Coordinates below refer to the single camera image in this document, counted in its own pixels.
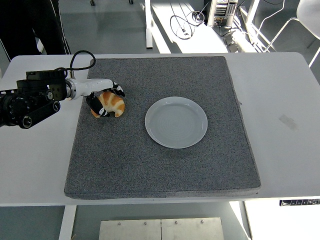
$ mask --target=croissant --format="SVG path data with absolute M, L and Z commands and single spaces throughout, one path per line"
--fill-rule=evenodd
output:
M 114 116 L 116 118 L 120 117 L 125 111 L 125 103 L 123 99 L 110 91 L 101 93 L 101 95 L 98 96 L 98 99 L 108 113 L 114 112 Z M 91 113 L 96 118 L 100 117 L 100 115 L 97 115 L 92 109 Z

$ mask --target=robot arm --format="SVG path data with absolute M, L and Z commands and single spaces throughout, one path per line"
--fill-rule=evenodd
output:
M 17 89 L 0 91 L 0 127 L 20 126 L 28 129 L 60 110 L 64 99 L 86 97 L 91 109 L 101 116 L 109 116 L 99 99 L 98 91 L 111 91 L 125 96 L 122 88 L 110 79 L 66 79 L 65 71 L 33 71 L 26 80 L 17 81 Z

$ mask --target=white plate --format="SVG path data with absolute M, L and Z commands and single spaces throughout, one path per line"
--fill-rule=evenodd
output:
M 206 134 L 208 120 L 194 101 L 171 96 L 155 102 L 145 115 L 145 128 L 158 144 L 183 149 L 199 142 Z

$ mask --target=gray felt mat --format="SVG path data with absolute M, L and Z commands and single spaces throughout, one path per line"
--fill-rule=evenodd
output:
M 121 117 L 94 118 L 82 103 L 65 195 L 75 199 L 251 195 L 261 186 L 227 62 L 222 56 L 97 59 L 88 78 L 125 92 Z M 203 139 L 183 149 L 148 135 L 147 110 L 178 96 L 206 113 Z

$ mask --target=computer tower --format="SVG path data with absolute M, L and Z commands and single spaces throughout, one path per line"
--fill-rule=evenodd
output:
M 204 0 L 207 26 L 231 27 L 238 0 Z

